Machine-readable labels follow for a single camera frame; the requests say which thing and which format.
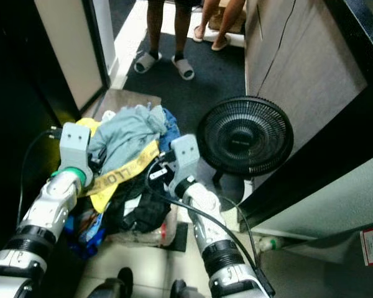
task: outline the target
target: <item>dark carpet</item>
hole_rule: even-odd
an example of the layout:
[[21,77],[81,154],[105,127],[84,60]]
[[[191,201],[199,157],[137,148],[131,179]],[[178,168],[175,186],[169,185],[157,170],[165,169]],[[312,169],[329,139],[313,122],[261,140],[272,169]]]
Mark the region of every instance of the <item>dark carpet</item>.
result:
[[[181,133],[195,133],[201,118],[217,102],[245,95],[244,49],[227,47],[213,52],[211,43],[195,43],[188,39],[185,57],[194,67],[195,78],[184,81],[171,62],[174,48],[175,37],[162,34],[162,61],[145,74],[136,73],[133,64],[124,89],[161,97],[162,105],[177,118]],[[139,51],[147,50],[148,36],[139,47]]]
[[122,29],[135,3],[136,0],[109,0],[114,38]]

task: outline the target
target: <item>pile of clothes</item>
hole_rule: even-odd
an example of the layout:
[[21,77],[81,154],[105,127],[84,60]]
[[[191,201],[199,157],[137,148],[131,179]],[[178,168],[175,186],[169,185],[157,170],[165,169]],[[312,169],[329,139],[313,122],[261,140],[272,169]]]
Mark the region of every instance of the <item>pile of clothes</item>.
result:
[[176,118],[162,106],[124,107],[117,114],[105,112],[102,122],[81,119],[78,124],[91,129],[91,159],[104,159],[65,225],[70,248],[87,259],[107,235],[149,233],[163,224],[170,206],[160,195],[167,194],[160,182],[151,185],[155,194],[148,191],[145,177],[155,157],[169,151],[180,131]]

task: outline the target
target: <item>tile floor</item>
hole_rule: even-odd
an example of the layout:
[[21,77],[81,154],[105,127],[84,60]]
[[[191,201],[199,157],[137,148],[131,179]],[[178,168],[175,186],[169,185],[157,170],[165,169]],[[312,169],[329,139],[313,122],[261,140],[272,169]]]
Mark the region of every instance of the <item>tile floor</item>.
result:
[[[248,248],[248,235],[236,235]],[[87,263],[75,298],[87,297],[98,284],[106,278],[117,276],[125,266],[130,267],[134,273],[132,298],[168,298],[176,279],[184,279],[189,286],[197,288],[205,297],[210,297],[208,275],[191,225],[185,253],[152,247],[129,248],[121,244],[103,244],[99,253]]]

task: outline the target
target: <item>sandal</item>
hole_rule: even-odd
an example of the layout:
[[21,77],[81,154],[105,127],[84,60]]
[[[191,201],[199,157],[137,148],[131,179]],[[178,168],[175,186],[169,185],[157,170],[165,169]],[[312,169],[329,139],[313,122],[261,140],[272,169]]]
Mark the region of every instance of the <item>sandal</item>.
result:
[[181,78],[185,81],[189,81],[195,77],[195,72],[193,71],[192,66],[189,64],[187,59],[181,59],[177,62],[175,61],[175,56],[172,57],[172,62],[175,67],[177,67],[178,73],[180,74]]
[[200,26],[195,27],[195,29],[193,29],[193,37],[192,37],[192,39],[193,39],[194,42],[202,42],[202,41],[203,41],[203,37],[202,37],[202,38],[198,38],[198,37],[196,37],[196,30],[197,30],[197,28],[199,28],[199,27],[200,27]]
[[215,47],[214,44],[211,46],[211,49],[215,52],[221,51],[223,48],[226,48],[231,43],[231,38],[225,35],[226,43],[221,45],[220,47]]
[[[160,59],[162,59],[161,53],[159,53],[159,57],[157,59],[149,55],[149,53],[144,53],[134,64],[134,70],[138,73],[146,73],[152,68],[152,66],[159,62]],[[144,69],[139,70],[137,64],[140,64]]]

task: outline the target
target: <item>electric fan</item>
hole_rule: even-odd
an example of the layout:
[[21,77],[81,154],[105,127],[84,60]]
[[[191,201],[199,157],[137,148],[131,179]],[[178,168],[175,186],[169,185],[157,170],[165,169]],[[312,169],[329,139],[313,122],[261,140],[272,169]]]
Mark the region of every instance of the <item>electric fan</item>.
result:
[[200,153],[217,172],[251,179],[278,168],[293,148],[293,129],[286,114],[263,98],[242,96],[220,102],[201,120]]

